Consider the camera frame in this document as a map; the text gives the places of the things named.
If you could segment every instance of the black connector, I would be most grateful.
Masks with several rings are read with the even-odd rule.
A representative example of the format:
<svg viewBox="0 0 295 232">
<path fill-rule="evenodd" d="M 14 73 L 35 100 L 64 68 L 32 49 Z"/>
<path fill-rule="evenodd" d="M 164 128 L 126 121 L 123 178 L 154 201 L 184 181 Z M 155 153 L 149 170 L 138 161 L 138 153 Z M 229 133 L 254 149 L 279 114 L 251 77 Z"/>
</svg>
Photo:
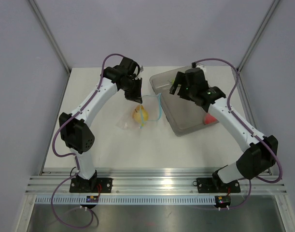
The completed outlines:
<svg viewBox="0 0 295 232">
<path fill-rule="evenodd" d="M 62 113 L 59 116 L 59 126 L 61 127 L 71 114 Z M 60 137 L 69 148 L 78 151 L 79 154 L 88 151 L 94 144 L 95 137 L 84 120 L 72 119 L 61 131 Z"/>
<path fill-rule="evenodd" d="M 274 154 L 277 155 L 277 139 L 271 135 L 269 137 L 264 137 L 263 141 L 272 149 Z M 243 177 L 251 180 L 272 167 L 275 163 L 276 161 L 271 153 L 261 142 L 258 142 L 256 144 L 250 144 L 250 147 L 244 152 L 238 161 L 236 161 L 236 167 Z"/>
<path fill-rule="evenodd" d="M 225 94 L 218 87 L 208 85 L 200 68 L 191 68 L 185 73 L 177 72 L 170 94 L 175 94 L 177 87 L 180 87 L 177 94 L 180 98 L 195 102 L 205 112 L 208 112 L 210 105 L 217 99 L 225 98 Z"/>
<path fill-rule="evenodd" d="M 118 90 L 122 89 L 127 100 L 142 104 L 142 79 L 135 79 L 137 76 L 134 74 L 136 67 L 140 72 L 137 62 L 125 57 L 119 65 L 113 68 L 107 67 L 103 72 L 103 76 L 115 83 Z"/>
<path fill-rule="evenodd" d="M 218 208 L 229 208 L 231 204 L 231 197 L 229 195 L 226 196 L 215 196 L 215 207 Z"/>
</svg>

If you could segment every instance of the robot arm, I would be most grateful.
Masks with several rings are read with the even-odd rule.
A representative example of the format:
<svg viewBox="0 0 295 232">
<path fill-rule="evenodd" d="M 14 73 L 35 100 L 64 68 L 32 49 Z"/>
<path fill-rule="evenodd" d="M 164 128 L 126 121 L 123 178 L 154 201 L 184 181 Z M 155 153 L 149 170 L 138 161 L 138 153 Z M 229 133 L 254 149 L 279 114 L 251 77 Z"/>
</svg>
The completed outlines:
<svg viewBox="0 0 295 232">
<path fill-rule="evenodd" d="M 213 183 L 217 187 L 242 178 L 252 179 L 275 164 L 272 155 L 254 135 L 262 139 L 275 154 L 278 146 L 276 138 L 272 135 L 264 136 L 243 119 L 233 107 L 229 110 L 225 94 L 218 87 L 208 85 L 204 70 L 197 66 L 185 73 L 178 72 L 170 93 L 175 94 L 178 87 L 180 89 L 177 95 L 180 98 L 195 102 L 205 112 L 216 118 L 234 137 L 243 152 L 238 161 L 213 173 Z M 241 118 L 243 123 L 252 128 L 254 134 L 251 134 L 242 126 L 233 116 L 232 111 Z"/>
<path fill-rule="evenodd" d="M 142 103 L 141 85 L 142 79 L 137 79 L 134 74 L 139 65 L 129 58 L 123 58 L 119 65 L 108 67 L 104 70 L 101 86 L 98 84 L 86 99 L 70 114 L 62 113 L 59 117 L 60 126 L 72 115 L 80 112 L 77 117 L 70 121 L 60 132 L 61 139 L 66 146 L 76 154 L 79 162 L 80 172 L 78 176 L 84 180 L 97 177 L 97 172 L 92 162 L 90 148 L 94 144 L 95 137 L 89 129 L 97 113 L 110 97 L 122 89 L 125 98 L 130 101 Z"/>
</svg>

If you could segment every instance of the gray plastic container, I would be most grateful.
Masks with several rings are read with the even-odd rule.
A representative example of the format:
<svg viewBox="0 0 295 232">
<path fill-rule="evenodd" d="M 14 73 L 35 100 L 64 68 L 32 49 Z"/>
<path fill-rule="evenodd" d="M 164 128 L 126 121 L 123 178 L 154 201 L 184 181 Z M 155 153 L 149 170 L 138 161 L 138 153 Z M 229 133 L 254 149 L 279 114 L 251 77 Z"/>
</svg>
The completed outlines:
<svg viewBox="0 0 295 232">
<path fill-rule="evenodd" d="M 190 68 L 191 66 L 186 66 L 163 72 L 152 76 L 149 80 L 155 94 L 161 93 L 161 107 L 177 136 L 189 134 L 217 123 L 216 121 L 204 124 L 204 118 L 207 113 L 201 107 L 192 101 L 187 101 L 169 93 L 176 73 L 185 72 Z"/>
</svg>

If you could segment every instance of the purple cable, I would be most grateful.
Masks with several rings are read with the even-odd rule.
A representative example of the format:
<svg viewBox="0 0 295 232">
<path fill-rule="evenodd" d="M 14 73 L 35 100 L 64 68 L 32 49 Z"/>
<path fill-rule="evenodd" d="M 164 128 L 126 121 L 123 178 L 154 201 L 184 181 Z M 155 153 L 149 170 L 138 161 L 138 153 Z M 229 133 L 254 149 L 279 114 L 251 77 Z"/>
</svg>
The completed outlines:
<svg viewBox="0 0 295 232">
<path fill-rule="evenodd" d="M 65 155 L 60 155 L 60 154 L 58 154 L 57 151 L 56 151 L 56 149 L 55 149 L 55 143 L 56 143 L 56 139 L 57 139 L 57 137 L 58 137 L 58 134 L 61 132 L 61 130 L 62 130 L 62 129 L 63 129 L 63 128 L 64 128 L 64 127 L 65 127 L 65 126 L 71 121 L 71 120 L 73 120 L 75 117 L 77 117 L 77 116 L 80 114 L 80 112 L 81 112 L 82 110 L 84 110 L 84 109 L 88 106 L 88 104 L 92 101 L 92 99 L 93 99 L 93 98 L 95 97 L 95 95 L 98 93 L 98 91 L 99 91 L 99 89 L 100 89 L 100 87 L 101 87 L 102 80 L 103 80 L 103 72 L 104 72 L 104 65 L 105 65 L 105 62 L 106 62 L 106 60 L 107 60 L 109 57 L 112 57 L 112 56 L 120 56 L 120 57 L 124 57 L 124 56 L 121 55 L 121 54 L 113 53 L 113 54 L 108 55 L 108 56 L 103 60 L 102 68 L 101 68 L 100 80 L 99 80 L 99 84 L 98 84 L 98 86 L 97 86 L 97 89 L 96 89 L 95 92 L 90 96 L 90 98 L 87 100 L 87 102 L 83 105 L 83 107 L 80 109 L 80 111 L 78 111 L 77 113 L 75 113 L 71 118 L 69 118 L 64 124 L 61 125 L 61 127 L 56 131 L 56 133 L 55 133 L 55 135 L 54 135 L 54 137 L 53 137 L 53 141 L 52 141 L 52 150 L 53 150 L 53 153 L 54 153 L 57 157 L 66 157 L 66 156 L 71 156 L 71 155 L 72 155 L 72 156 L 75 156 L 75 163 L 76 163 L 76 166 L 77 166 L 77 172 L 76 172 L 74 175 L 72 175 L 72 176 L 68 177 L 67 179 L 63 180 L 63 181 L 62 181 L 62 182 L 56 187 L 56 189 L 53 191 L 53 194 L 52 194 L 52 197 L 51 197 L 51 208 L 52 208 L 52 211 L 53 211 L 53 214 L 54 214 L 55 218 L 56 218 L 61 224 L 65 225 L 65 226 L 68 226 L 68 227 L 70 227 L 70 228 L 75 228 L 75 229 L 85 229 L 85 228 L 87 228 L 88 226 L 90 226 L 90 224 L 93 222 L 94 216 L 93 216 L 93 211 L 90 210 L 90 209 L 87 209 L 87 210 L 91 213 L 91 220 L 90 220 L 90 222 L 89 222 L 86 226 L 81 226 L 81 227 L 78 227 L 78 226 L 72 226 L 72 225 L 70 225 L 70 224 L 67 224 L 66 222 L 64 222 L 63 220 L 61 220 L 61 219 L 58 217 L 58 215 L 57 215 L 57 213 L 56 213 L 56 211 L 55 211 L 55 209 L 54 209 L 54 206 L 53 206 L 53 198 L 54 198 L 54 195 L 55 195 L 55 193 L 57 192 L 58 188 L 59 188 L 63 183 L 65 183 L 66 181 L 68 181 L 68 180 L 70 180 L 70 179 L 76 177 L 76 176 L 79 174 L 79 171 L 80 171 L 80 164 L 79 164 L 79 161 L 78 161 L 78 159 L 77 159 L 77 157 L 76 157 L 76 154 L 73 153 L 73 152 L 67 153 L 67 154 L 65 154 Z"/>
<path fill-rule="evenodd" d="M 65 216 L 65 215 L 67 215 L 68 213 L 70 213 L 70 212 L 72 212 L 72 211 L 75 211 L 75 210 L 77 210 L 77 209 L 81 209 L 81 208 L 80 208 L 80 207 L 72 208 L 72 209 L 66 211 L 65 213 L 63 213 L 62 216 Z M 55 219 L 54 221 L 51 221 L 51 222 L 45 224 L 45 226 L 50 226 L 50 225 L 54 224 L 54 223 L 57 222 L 57 221 L 58 221 L 58 220 Z"/>
<path fill-rule="evenodd" d="M 241 204 L 230 207 L 230 209 L 238 209 L 238 208 L 242 207 L 243 205 L 245 205 L 245 203 L 249 200 L 251 192 L 252 192 L 252 182 L 251 182 L 251 180 L 249 180 L 249 191 L 248 191 L 248 194 L 247 194 L 245 200 Z"/>
<path fill-rule="evenodd" d="M 90 214 L 91 214 L 90 222 L 89 222 L 87 225 L 85 225 L 85 226 L 72 226 L 72 225 L 70 225 L 70 224 L 64 222 L 63 220 L 61 220 L 61 219 L 58 217 L 58 215 L 57 215 L 57 213 L 56 213 L 56 211 L 55 211 L 55 209 L 54 209 L 54 205 L 53 205 L 53 198 L 54 198 L 54 196 L 55 196 L 55 193 L 57 192 L 57 189 L 58 189 L 63 183 L 65 183 L 66 181 L 72 179 L 73 177 L 76 177 L 77 175 L 78 175 L 78 173 L 76 173 L 76 174 L 74 174 L 74 175 L 68 177 L 67 179 L 63 180 L 63 181 L 57 186 L 57 188 L 53 191 L 53 194 L 52 194 L 52 197 L 51 197 L 51 208 L 52 208 L 52 212 L 53 212 L 55 218 L 56 218 L 61 224 L 65 225 L 65 226 L 68 226 L 68 227 L 70 227 L 70 228 L 74 228 L 74 229 L 86 229 L 87 227 L 89 227 L 89 226 L 91 225 L 91 223 L 92 223 L 93 220 L 94 220 L 94 214 L 92 213 L 92 210 L 91 210 L 91 209 L 88 209 L 88 208 L 87 208 L 87 210 L 88 210 L 88 211 L 90 212 Z"/>
<path fill-rule="evenodd" d="M 227 107 L 228 109 L 231 111 L 232 108 L 231 108 L 231 105 L 230 105 L 230 101 L 231 101 L 231 97 L 232 97 L 232 94 L 234 92 L 234 90 L 236 89 L 237 85 L 238 85 L 238 82 L 239 82 L 239 79 L 240 79 L 240 75 L 239 75 L 239 72 L 238 70 L 233 66 L 233 64 L 229 63 L 228 61 L 224 60 L 224 59 L 219 59 L 219 58 L 207 58 L 207 59 L 200 59 L 198 61 L 196 61 L 195 63 L 200 63 L 200 62 L 203 62 L 203 61 L 206 61 L 206 60 L 216 60 L 216 61 L 220 61 L 220 62 L 223 62 L 223 63 L 226 63 L 227 65 L 229 65 L 235 72 L 236 74 L 236 81 L 235 81 L 235 84 L 228 96 L 228 99 L 227 99 Z M 239 118 L 239 116 L 237 116 L 237 114 L 234 112 L 234 111 L 231 111 L 232 115 L 237 119 L 237 121 L 240 122 L 240 124 L 247 130 L 249 131 L 250 134 L 253 134 L 253 131 Z M 265 180 L 263 179 L 262 177 L 259 177 L 257 176 L 257 178 L 259 180 L 262 180 L 266 183 L 271 183 L 271 184 L 274 184 L 274 183 L 277 183 L 281 180 L 282 178 L 282 166 L 281 166 L 281 163 L 279 161 L 279 159 L 277 158 L 277 156 L 275 155 L 275 153 L 272 151 L 272 149 L 262 140 L 260 139 L 257 135 L 254 136 L 260 143 L 263 144 L 263 146 L 271 153 L 271 155 L 273 156 L 273 158 L 275 159 L 277 165 L 278 165 L 278 168 L 279 168 L 279 176 L 276 180 Z"/>
<path fill-rule="evenodd" d="M 105 65 L 105 62 L 107 61 L 108 58 L 112 57 L 112 56 L 120 56 L 120 57 L 124 57 L 123 55 L 121 54 L 118 54 L 118 53 L 113 53 L 113 54 L 110 54 L 108 55 L 104 60 L 103 60 L 103 63 L 102 63 L 102 68 L 101 68 L 101 75 L 100 75 L 100 81 L 99 81 L 99 84 L 97 86 L 97 89 L 95 90 L 95 92 L 90 96 L 90 98 L 87 100 L 87 102 L 82 106 L 82 108 L 80 109 L 80 111 L 84 110 L 88 104 L 93 100 L 93 98 L 95 97 L 95 95 L 98 93 L 100 87 L 101 87 L 101 83 L 102 83 L 102 80 L 103 80 L 103 72 L 104 72 L 104 65 Z M 78 111 L 76 114 L 74 114 L 71 118 L 69 118 L 64 124 L 61 125 L 61 127 L 56 131 L 54 137 L 53 137 L 53 141 L 52 141 L 52 150 L 53 150 L 53 153 L 57 156 L 57 157 L 66 157 L 66 156 L 75 156 L 75 153 L 71 152 L 71 153 L 68 153 L 68 154 L 65 154 L 65 155 L 60 155 L 57 153 L 56 149 L 55 149 L 55 143 L 56 143 L 56 139 L 58 137 L 58 134 L 61 132 L 61 130 L 72 120 L 74 119 L 75 117 L 77 117 L 79 114 L 80 114 L 80 111 Z"/>
</svg>

